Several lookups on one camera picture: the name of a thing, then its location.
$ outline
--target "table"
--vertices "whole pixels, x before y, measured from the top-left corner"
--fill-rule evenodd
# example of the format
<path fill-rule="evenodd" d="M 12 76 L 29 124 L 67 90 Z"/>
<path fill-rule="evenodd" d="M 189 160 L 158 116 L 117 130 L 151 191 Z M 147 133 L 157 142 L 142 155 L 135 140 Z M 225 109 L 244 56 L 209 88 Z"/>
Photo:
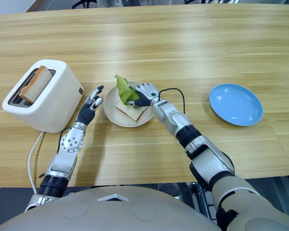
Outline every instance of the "table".
<path fill-rule="evenodd" d="M 80 103 L 102 84 L 105 95 L 115 85 L 115 74 L 152 82 L 158 89 L 178 87 L 195 127 L 231 157 L 239 176 L 289 175 L 289 5 L 122 7 L 0 16 L 0 187 L 30 186 L 26 160 L 39 132 L 4 112 L 1 103 L 40 59 L 68 63 L 85 88 Z M 208 94 L 222 83 L 253 91 L 263 104 L 263 119 L 251 127 L 219 119 Z M 179 93 L 164 92 L 163 98 L 182 110 Z M 46 134 L 32 160 L 37 185 L 58 138 Z M 121 128 L 100 108 L 88 126 L 69 186 L 194 181 L 189 163 L 156 118 L 137 128 Z"/>

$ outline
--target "white power cord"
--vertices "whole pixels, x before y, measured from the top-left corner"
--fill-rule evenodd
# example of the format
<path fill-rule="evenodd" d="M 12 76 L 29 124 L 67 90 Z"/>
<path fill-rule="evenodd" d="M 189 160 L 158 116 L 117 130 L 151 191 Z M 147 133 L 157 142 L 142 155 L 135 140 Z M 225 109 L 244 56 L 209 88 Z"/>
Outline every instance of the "white power cord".
<path fill-rule="evenodd" d="M 49 3 L 48 7 L 47 7 L 47 11 L 50 9 L 50 6 L 55 2 L 56 0 L 52 0 L 51 3 Z"/>
<path fill-rule="evenodd" d="M 29 180 L 30 180 L 30 183 L 31 183 L 31 186 L 32 186 L 34 194 L 37 194 L 37 188 L 35 187 L 35 184 L 34 184 L 34 181 L 33 181 L 33 178 L 32 178 L 32 174 L 31 174 L 31 157 L 32 157 L 32 154 L 33 154 L 36 146 L 38 145 L 40 139 L 44 135 L 44 133 L 45 133 L 44 131 L 40 132 L 40 135 L 37 138 L 37 141 L 35 141 L 34 145 L 32 146 L 32 148 L 30 150 L 30 153 L 29 153 L 29 156 L 28 156 L 27 169 L 28 169 Z"/>

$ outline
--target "bread slice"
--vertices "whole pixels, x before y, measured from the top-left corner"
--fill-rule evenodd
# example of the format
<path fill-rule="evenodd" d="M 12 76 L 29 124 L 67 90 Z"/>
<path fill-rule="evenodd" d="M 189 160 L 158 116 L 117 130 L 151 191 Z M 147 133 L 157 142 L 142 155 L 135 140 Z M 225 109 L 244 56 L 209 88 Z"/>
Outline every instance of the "bread slice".
<path fill-rule="evenodd" d="M 140 118 L 143 112 L 148 108 L 148 107 L 140 107 L 138 109 L 134 109 L 133 106 L 125 106 L 122 103 L 122 101 L 119 101 L 115 105 L 115 107 L 135 122 L 137 122 L 137 120 Z"/>
<path fill-rule="evenodd" d="M 40 66 L 29 84 L 21 89 L 19 96 L 30 103 L 34 103 L 52 77 L 47 67 Z"/>

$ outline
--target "plate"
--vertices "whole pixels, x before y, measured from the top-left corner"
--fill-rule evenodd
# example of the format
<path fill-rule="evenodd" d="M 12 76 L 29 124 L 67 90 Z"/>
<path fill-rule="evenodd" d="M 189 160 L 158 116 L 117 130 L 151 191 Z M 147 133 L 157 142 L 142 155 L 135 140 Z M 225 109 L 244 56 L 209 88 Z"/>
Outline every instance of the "plate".
<path fill-rule="evenodd" d="M 138 84 L 142 84 L 142 82 L 129 81 L 129 85 L 136 86 Z M 116 86 L 114 86 L 112 89 L 110 89 L 110 91 L 106 94 L 104 98 L 104 112 L 107 118 L 116 125 L 126 127 L 126 128 L 133 128 L 133 127 L 137 127 L 142 124 L 145 124 L 154 116 L 152 112 L 152 108 L 150 106 L 143 112 L 143 114 L 140 116 L 138 121 L 135 122 L 115 107 L 115 105 L 119 101 L 120 101 L 120 97 L 119 97 L 118 89 Z"/>
<path fill-rule="evenodd" d="M 228 123 L 250 126 L 263 116 L 262 105 L 250 90 L 236 84 L 221 84 L 210 92 L 213 112 Z"/>

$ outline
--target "lettuce leaf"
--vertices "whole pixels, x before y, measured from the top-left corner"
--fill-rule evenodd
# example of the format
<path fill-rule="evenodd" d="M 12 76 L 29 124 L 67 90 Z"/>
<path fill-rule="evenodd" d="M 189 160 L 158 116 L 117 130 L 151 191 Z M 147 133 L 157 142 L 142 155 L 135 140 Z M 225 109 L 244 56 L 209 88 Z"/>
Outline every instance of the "lettuce leaf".
<path fill-rule="evenodd" d="M 126 78 L 122 78 L 119 75 L 115 75 L 115 78 L 117 79 L 117 88 L 119 90 L 119 97 L 124 105 L 128 106 L 129 100 L 135 101 L 140 99 L 138 93 L 134 89 L 129 87 Z"/>

